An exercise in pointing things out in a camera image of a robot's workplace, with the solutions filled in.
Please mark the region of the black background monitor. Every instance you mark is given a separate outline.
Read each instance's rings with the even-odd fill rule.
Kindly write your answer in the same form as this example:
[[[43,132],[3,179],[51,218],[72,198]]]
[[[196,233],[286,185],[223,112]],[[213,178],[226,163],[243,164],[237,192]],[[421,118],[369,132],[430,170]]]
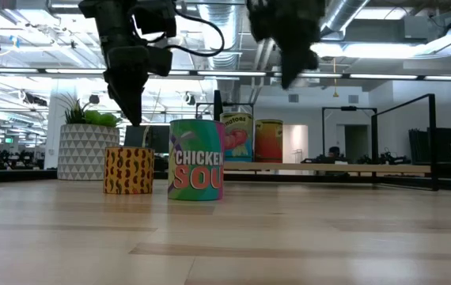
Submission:
[[[127,126],[124,146],[153,149],[156,154],[169,152],[169,125]]]

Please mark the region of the black aluminium rig frame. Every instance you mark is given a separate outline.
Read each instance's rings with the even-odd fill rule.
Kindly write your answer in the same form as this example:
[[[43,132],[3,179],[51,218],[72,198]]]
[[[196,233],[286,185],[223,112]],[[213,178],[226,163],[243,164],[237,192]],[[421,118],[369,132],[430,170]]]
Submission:
[[[14,181],[54,180],[57,178],[55,170],[0,170],[0,183]],[[225,181],[234,182],[277,182],[277,183],[344,183],[344,184],[392,184],[407,188],[432,189],[432,180],[428,177],[332,177],[305,175],[277,175],[277,174],[239,174],[228,173]],[[451,190],[450,178],[439,178],[438,188]]]

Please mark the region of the yellow chili pepper can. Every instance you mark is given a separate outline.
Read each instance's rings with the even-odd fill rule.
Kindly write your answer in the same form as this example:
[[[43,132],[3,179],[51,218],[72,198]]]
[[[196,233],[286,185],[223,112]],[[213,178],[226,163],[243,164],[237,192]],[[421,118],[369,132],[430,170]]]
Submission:
[[[103,193],[139,195],[153,192],[154,151],[141,147],[107,147]]]

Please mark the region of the wooden shelf with black frame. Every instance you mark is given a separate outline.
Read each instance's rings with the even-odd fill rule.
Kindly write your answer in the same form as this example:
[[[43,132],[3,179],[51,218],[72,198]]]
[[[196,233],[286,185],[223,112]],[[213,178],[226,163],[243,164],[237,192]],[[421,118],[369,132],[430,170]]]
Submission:
[[[427,93],[420,97],[416,97],[403,104],[398,104],[388,108],[372,116],[370,122],[371,128],[371,148],[373,165],[357,165],[357,164],[316,164],[316,163],[268,163],[268,162],[240,162],[226,161],[224,166],[226,170],[236,171],[261,171],[261,170],[301,170],[301,171],[331,171],[331,172],[352,172],[352,173],[372,173],[372,177],[376,177],[377,173],[429,173],[432,180],[432,191],[436,192],[438,188],[438,162],[435,147],[431,148],[430,165],[379,165],[378,160],[378,117],[395,111],[399,108],[411,105],[417,101],[428,100],[428,116],[430,140],[435,140],[435,131],[437,129],[436,117],[436,98],[433,93]]]

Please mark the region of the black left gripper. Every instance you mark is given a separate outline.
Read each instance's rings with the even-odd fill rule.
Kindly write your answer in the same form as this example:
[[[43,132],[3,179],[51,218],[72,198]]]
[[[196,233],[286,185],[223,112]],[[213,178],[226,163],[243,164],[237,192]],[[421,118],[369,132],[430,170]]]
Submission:
[[[146,46],[103,46],[108,95],[133,126],[142,122],[142,93],[148,79]]]

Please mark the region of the person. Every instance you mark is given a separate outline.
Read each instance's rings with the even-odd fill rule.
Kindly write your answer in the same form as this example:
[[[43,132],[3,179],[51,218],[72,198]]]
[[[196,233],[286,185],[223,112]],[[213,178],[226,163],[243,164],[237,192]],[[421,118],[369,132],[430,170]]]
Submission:
[[[338,146],[332,146],[328,150],[328,160],[331,163],[336,162],[347,162],[347,159],[340,152],[340,148]]]

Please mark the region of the long linear ceiling light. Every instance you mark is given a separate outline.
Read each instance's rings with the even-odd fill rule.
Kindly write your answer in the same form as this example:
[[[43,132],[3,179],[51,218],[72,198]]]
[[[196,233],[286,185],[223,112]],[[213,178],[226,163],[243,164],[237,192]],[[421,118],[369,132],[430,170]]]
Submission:
[[[75,76],[100,77],[102,69],[77,69],[77,68],[20,68],[0,67],[0,74],[32,76]],[[241,71],[241,70],[171,70],[169,77],[212,77],[212,78],[281,78],[281,72],[274,71]],[[299,78],[332,78],[345,80],[393,80],[393,81],[428,81],[428,82],[451,82],[451,75],[418,75],[418,74],[339,74],[309,72],[302,73]]]

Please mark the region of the colourful chicken soup can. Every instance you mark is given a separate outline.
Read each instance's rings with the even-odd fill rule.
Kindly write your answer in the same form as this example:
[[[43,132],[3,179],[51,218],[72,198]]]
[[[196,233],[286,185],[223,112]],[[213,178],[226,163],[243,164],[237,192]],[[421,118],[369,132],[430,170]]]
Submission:
[[[222,199],[225,133],[225,124],[215,120],[185,119],[170,123],[169,199]]]

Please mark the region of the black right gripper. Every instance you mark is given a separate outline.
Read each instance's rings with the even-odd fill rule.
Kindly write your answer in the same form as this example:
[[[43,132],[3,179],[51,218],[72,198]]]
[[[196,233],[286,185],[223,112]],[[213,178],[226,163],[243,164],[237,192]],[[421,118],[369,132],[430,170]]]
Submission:
[[[320,41],[324,0],[247,0],[250,33],[256,42],[273,39],[281,50],[282,88],[288,89],[303,70],[319,67],[310,44]]]

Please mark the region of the orange green beans can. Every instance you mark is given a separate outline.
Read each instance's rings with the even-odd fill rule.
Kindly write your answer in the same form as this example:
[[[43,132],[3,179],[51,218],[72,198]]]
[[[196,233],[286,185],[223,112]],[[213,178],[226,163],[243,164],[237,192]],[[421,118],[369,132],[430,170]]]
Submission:
[[[254,142],[255,162],[282,163],[283,122],[257,120]]]

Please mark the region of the silver ventilation duct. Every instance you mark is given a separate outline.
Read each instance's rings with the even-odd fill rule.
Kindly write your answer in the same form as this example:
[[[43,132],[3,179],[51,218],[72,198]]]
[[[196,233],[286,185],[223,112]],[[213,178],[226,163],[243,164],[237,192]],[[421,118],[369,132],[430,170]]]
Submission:
[[[224,51],[209,58],[212,70],[235,70],[240,58],[240,32],[243,20],[242,6],[198,5],[199,15],[203,20],[215,24],[224,37]]]
[[[344,32],[369,2],[370,0],[331,0],[320,25],[321,32]]]

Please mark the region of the triangle patterned succulent planter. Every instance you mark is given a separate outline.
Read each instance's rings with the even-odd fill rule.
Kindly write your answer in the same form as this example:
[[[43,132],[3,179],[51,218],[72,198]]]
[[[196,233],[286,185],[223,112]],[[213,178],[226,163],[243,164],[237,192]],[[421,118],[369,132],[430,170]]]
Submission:
[[[101,113],[65,94],[65,123],[60,127],[57,178],[65,181],[101,181],[104,178],[105,151],[118,146],[121,119]]]

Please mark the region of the black background equipment rack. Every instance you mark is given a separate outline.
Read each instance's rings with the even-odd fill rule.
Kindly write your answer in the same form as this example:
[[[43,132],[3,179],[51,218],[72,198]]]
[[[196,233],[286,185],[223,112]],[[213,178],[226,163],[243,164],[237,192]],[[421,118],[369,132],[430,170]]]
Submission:
[[[411,150],[411,160],[414,164],[430,163],[431,148],[434,146],[437,162],[451,162],[451,128],[438,127],[435,131],[435,140],[431,142],[430,129],[425,131],[411,129],[408,138]]]

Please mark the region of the blue tomatoes can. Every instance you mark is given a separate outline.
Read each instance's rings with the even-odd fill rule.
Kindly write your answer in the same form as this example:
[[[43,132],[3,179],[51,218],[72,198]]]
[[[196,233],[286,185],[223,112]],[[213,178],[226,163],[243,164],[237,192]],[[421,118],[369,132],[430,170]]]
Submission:
[[[225,160],[228,162],[252,162],[253,118],[246,112],[221,114],[225,124]]]

